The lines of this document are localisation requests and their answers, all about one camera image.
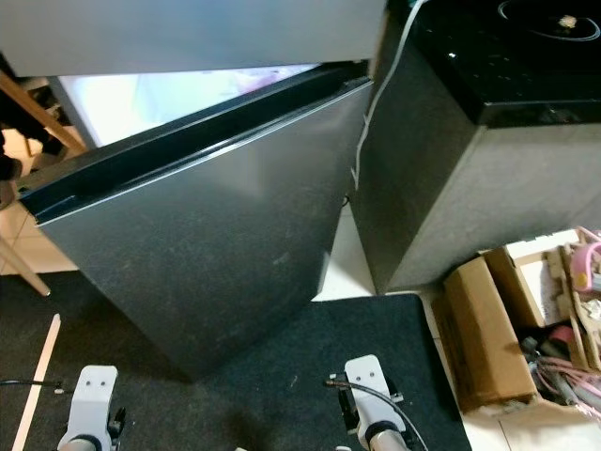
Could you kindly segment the black induction cooktop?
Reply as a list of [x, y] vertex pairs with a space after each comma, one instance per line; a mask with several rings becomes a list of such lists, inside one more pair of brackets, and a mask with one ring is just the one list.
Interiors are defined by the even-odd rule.
[[426, 0], [413, 33], [472, 123], [601, 123], [601, 0]]

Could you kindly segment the black kitchen floor mat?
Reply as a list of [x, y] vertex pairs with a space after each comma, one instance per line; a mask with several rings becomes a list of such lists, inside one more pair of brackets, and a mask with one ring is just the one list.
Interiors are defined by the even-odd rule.
[[[375, 355], [432, 451], [471, 451], [437, 345], [415, 295], [314, 302], [261, 343], [196, 381], [77, 272], [46, 276], [39, 296], [19, 276], [1, 289], [4, 380], [33, 380], [54, 314], [61, 326], [47, 382], [76, 385], [86, 365], [116, 366], [113, 407], [126, 408], [121, 451], [330, 451], [355, 445], [331, 374]], [[16, 438], [27, 385], [1, 387], [1, 451]]]

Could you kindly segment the person in dark clothes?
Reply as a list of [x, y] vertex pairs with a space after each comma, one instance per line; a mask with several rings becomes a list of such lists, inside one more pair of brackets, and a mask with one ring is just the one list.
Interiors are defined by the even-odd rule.
[[48, 133], [41, 123], [8, 95], [0, 96], [0, 119], [25, 138], [42, 143], [42, 154], [63, 155], [63, 142]]

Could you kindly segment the dark grey counter cabinet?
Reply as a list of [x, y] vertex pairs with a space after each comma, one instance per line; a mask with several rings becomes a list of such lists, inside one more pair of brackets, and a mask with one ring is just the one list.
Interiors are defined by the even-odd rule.
[[425, 1], [388, 0], [351, 197], [381, 293], [438, 282], [494, 246], [601, 226], [601, 123], [472, 123], [412, 42]]

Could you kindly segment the brown cardboard box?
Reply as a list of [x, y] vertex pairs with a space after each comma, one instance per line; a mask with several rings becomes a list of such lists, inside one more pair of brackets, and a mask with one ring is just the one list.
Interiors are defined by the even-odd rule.
[[525, 340], [545, 336], [535, 295], [538, 255], [563, 241], [545, 236], [500, 246], [469, 259], [445, 279], [445, 301], [434, 306], [435, 319], [462, 412], [552, 424], [589, 420], [540, 394], [523, 347]]

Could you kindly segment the narrow white tape strip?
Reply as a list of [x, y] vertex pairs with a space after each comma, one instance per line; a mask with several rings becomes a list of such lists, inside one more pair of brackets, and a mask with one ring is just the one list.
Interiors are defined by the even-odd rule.
[[[47, 368], [49, 361], [51, 361], [52, 353], [54, 351], [55, 342], [57, 335], [59, 334], [61, 326], [61, 317], [59, 314], [54, 314], [51, 325], [49, 325], [49, 331], [47, 338], [44, 340], [44, 344], [39, 356], [38, 365], [34, 373], [35, 381], [43, 381], [46, 378]], [[27, 394], [27, 400], [24, 405], [24, 410], [17, 426], [16, 435], [14, 435], [14, 443], [11, 451], [24, 451], [27, 433], [31, 425], [33, 425], [33, 417], [36, 411], [36, 405], [39, 402], [39, 395], [41, 395], [41, 386], [34, 385], [30, 388], [29, 394]]]

